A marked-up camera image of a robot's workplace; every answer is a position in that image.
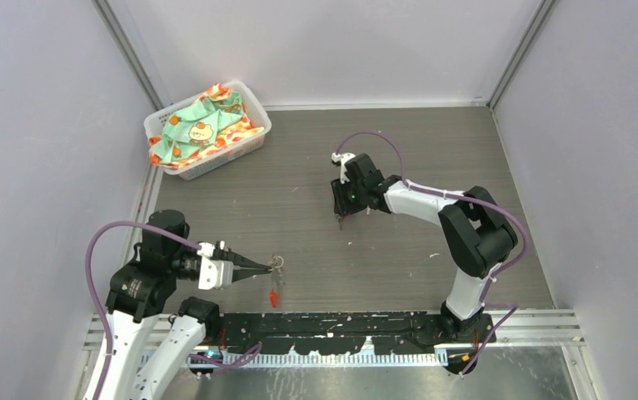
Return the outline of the red keyring with metal chain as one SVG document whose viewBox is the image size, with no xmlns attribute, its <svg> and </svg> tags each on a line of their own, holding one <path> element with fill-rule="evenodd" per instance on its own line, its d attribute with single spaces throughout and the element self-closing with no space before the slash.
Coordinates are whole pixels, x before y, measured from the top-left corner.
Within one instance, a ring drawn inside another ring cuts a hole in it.
<svg viewBox="0 0 638 400">
<path fill-rule="evenodd" d="M 284 277 L 284 258 L 279 255 L 273 255 L 270 261 L 271 270 L 271 291 L 269 293 L 269 301 L 274 309 L 281 306 L 281 297 L 285 282 Z"/>
</svg>

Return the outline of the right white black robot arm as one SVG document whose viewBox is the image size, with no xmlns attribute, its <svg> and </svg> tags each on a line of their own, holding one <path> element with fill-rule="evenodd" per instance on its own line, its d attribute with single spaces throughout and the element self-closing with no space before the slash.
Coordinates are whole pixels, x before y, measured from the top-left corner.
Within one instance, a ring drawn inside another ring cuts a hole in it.
<svg viewBox="0 0 638 400">
<path fill-rule="evenodd" d="M 466 192 L 439 191 L 409 183 L 398 175 L 384 177 L 365 153 L 333 153 L 338 178 L 331 181 L 334 212 L 345 218 L 368 208 L 433 223 L 443 232 L 457 267 L 439 322 L 442 333 L 462 342 L 475 329 L 485 307 L 486 290 L 518 238 L 506 215 L 483 187 Z"/>
</svg>

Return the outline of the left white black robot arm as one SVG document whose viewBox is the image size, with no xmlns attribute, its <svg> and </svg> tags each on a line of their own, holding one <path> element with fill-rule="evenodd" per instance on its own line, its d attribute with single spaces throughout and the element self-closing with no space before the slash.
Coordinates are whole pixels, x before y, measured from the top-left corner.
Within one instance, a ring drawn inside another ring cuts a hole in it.
<svg viewBox="0 0 638 400">
<path fill-rule="evenodd" d="M 140 242 L 132 259 L 110 278 L 109 291 L 100 301 L 92 279 L 92 253 L 100 237 L 112 228 L 139 228 Z M 162 210 L 147 222 L 117 221 L 99 229 L 88 244 L 85 274 L 103 327 L 86 399 L 157 399 L 167 389 L 178 368 L 200 358 L 199 345 L 226 345 L 220 308 L 214 302 L 189 297 L 182 302 L 160 346 L 147 362 L 141 358 L 168 298 L 181 280 L 202 291 L 229 287 L 260 275 L 282 274 L 283 259 L 254 262 L 233 252 L 223 241 L 193 242 L 182 212 Z"/>
</svg>

